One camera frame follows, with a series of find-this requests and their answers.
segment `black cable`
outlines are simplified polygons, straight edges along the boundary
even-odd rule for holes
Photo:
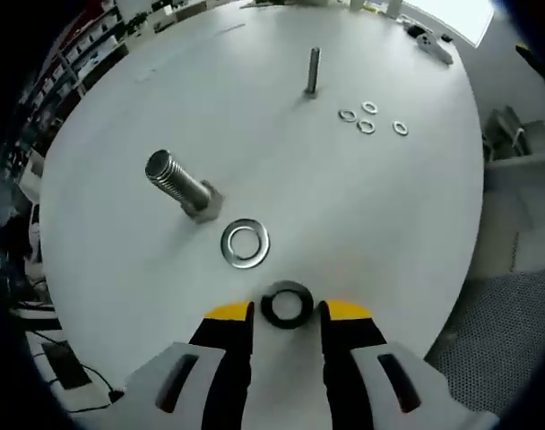
[[[70,351],[74,352],[72,350],[72,348],[69,346],[69,345],[64,345],[63,342],[58,342],[57,340],[53,340],[51,338],[49,338],[48,336],[45,336],[41,333],[38,333],[37,331],[31,331],[33,334],[37,334],[38,336],[40,336],[42,339],[45,339],[45,340],[49,340],[51,343],[55,343],[56,345],[59,345],[60,347],[64,347],[64,348],[68,348]],[[87,369],[87,370],[91,370],[93,373],[95,373],[99,378],[101,378],[101,381],[103,381],[109,388],[110,391],[115,391],[115,389],[111,386],[111,384],[108,382],[107,379],[105,379],[105,377],[100,374],[97,370],[93,369],[92,367],[89,367],[88,365],[84,365],[82,363],[80,363],[80,365],[82,365],[83,368]]]
[[[103,382],[108,386],[108,388],[109,388],[110,391],[115,391],[115,390],[113,389],[113,387],[108,383],[108,380],[105,379],[105,378],[103,377],[103,375],[100,374],[97,370],[92,369],[92,368],[89,367],[88,365],[87,365],[87,366],[86,366],[86,365],[82,365],[82,367],[86,368],[87,370],[91,370],[91,371],[92,371],[93,373],[95,373],[99,378],[101,378],[101,381],[103,381]]]
[[[90,410],[98,410],[98,409],[107,409],[110,405],[104,405],[104,406],[97,406],[96,408],[84,408],[84,409],[77,409],[77,410],[66,410],[68,414],[77,414],[79,412],[89,412]]]
[[[62,326],[57,318],[28,318],[23,314],[12,315],[15,324],[24,331],[59,331],[62,330]]]
[[[46,336],[45,334],[38,333],[35,330],[30,330],[30,332],[35,334],[36,336],[40,336],[42,339],[49,340],[51,343],[55,343],[56,345],[59,345],[60,347],[71,349],[71,347],[65,345],[63,341],[58,342],[57,340],[53,340],[53,339],[49,338],[48,336]]]
[[[45,279],[45,278],[42,279],[42,280],[38,280],[37,282],[34,282],[34,283],[31,285],[31,287],[32,287],[32,288],[35,288],[35,287],[37,287],[39,284],[44,284],[44,283],[46,283],[46,279]]]
[[[19,305],[22,305],[22,306],[27,306],[29,308],[32,308],[32,307],[42,307],[43,305],[45,305],[45,303],[41,302],[37,305],[30,305],[29,303],[24,303],[24,302],[18,302]]]

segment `metal washer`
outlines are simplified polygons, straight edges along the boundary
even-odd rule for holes
[[[394,121],[392,123],[392,128],[400,136],[407,136],[408,135],[408,127],[406,126],[405,123],[401,123],[400,121]]]
[[[338,111],[338,116],[345,123],[353,123],[356,121],[356,112],[350,109],[341,109]]]
[[[283,319],[273,309],[273,300],[281,293],[291,293],[300,299],[300,314],[294,318]],[[293,280],[281,280],[273,283],[261,298],[261,312],[264,319],[275,327],[292,330],[306,323],[315,310],[315,300],[308,288]]]
[[[376,127],[374,126],[374,123],[372,121],[368,121],[367,119],[360,119],[356,126],[360,130],[361,133],[364,134],[372,134],[376,131]]]
[[[233,237],[241,230],[250,230],[258,237],[258,249],[250,257],[241,257],[235,254],[232,247]],[[222,256],[237,269],[252,269],[266,258],[271,248],[271,240],[264,225],[254,219],[237,219],[231,222],[221,236]]]
[[[378,113],[378,106],[371,101],[365,101],[364,103],[362,103],[362,108],[370,115],[376,115]]]

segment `threaded bolt shaft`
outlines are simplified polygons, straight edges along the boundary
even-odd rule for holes
[[[320,63],[320,47],[313,47],[310,50],[310,63],[308,64],[308,82],[305,89],[306,94],[316,92],[316,82],[318,81],[318,65]]]
[[[163,193],[187,208],[202,211],[209,205],[211,192],[189,175],[168,150],[158,150],[150,156],[145,175]]]

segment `gray mesh surface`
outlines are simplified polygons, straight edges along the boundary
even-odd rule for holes
[[[426,360],[454,399],[501,415],[545,353],[545,270],[466,281]]]

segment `white table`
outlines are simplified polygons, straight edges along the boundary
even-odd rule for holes
[[[306,100],[316,46],[319,92]],[[476,106],[446,46],[451,67],[371,13],[228,4],[117,64],[60,130],[41,189],[48,285],[80,360],[123,385],[213,307],[258,301],[277,280],[365,305],[423,357],[460,292],[482,198]],[[366,100],[373,135],[337,116],[368,116]],[[216,221],[195,225],[148,182],[158,149],[225,195]],[[240,218],[271,237],[248,271],[220,250]],[[257,314],[244,427],[331,428],[322,363],[317,322],[281,331]]]

